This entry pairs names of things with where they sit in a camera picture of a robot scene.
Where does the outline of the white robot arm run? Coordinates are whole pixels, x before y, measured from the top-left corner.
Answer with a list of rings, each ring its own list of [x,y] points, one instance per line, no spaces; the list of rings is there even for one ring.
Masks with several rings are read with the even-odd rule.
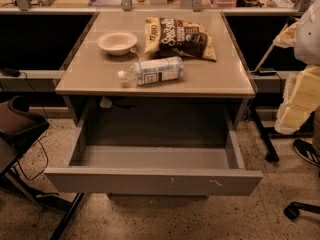
[[[315,0],[299,20],[281,31],[273,44],[293,47],[294,57],[306,65],[299,73],[288,75],[274,124],[278,133],[291,135],[320,106],[320,0]]]

